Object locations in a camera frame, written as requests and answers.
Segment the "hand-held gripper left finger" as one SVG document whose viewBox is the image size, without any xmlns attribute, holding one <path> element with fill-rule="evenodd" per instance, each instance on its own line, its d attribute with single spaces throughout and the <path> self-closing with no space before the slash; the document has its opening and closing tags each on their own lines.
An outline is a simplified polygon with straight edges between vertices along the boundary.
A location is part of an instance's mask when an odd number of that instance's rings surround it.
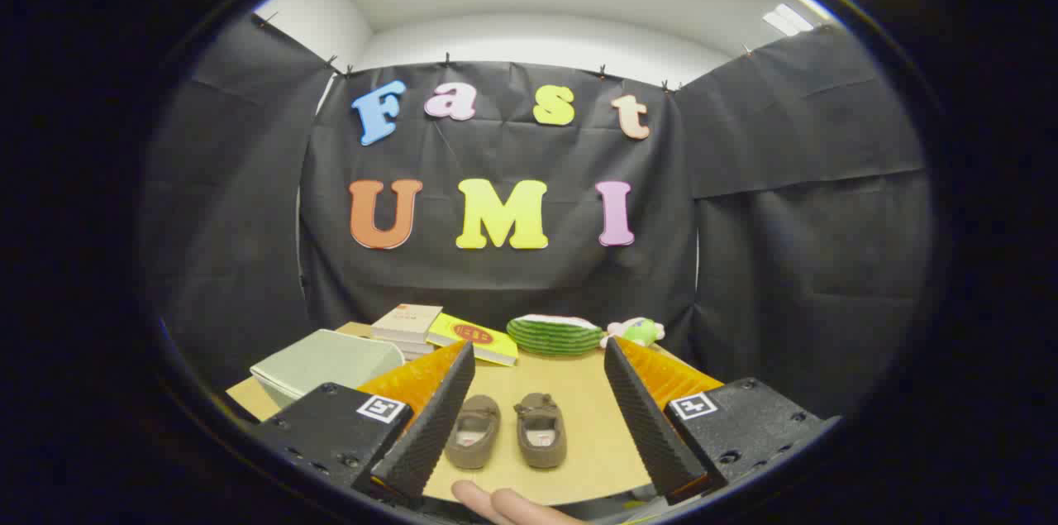
<svg viewBox="0 0 1058 525">
<path fill-rule="evenodd" d="M 474 375 L 473 346 L 458 341 L 360 387 L 321 384 L 253 436 L 340 494 L 420 505 Z"/>
</svg>

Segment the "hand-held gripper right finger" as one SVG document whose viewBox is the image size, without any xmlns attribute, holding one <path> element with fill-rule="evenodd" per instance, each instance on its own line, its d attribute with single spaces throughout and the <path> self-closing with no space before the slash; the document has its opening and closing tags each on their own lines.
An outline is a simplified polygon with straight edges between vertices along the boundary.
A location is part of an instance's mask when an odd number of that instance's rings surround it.
<svg viewBox="0 0 1058 525">
<path fill-rule="evenodd" d="M 762 379 L 722 384 L 620 337 L 606 344 L 603 365 L 651 484 L 672 505 L 762 475 L 840 420 Z"/>
</svg>

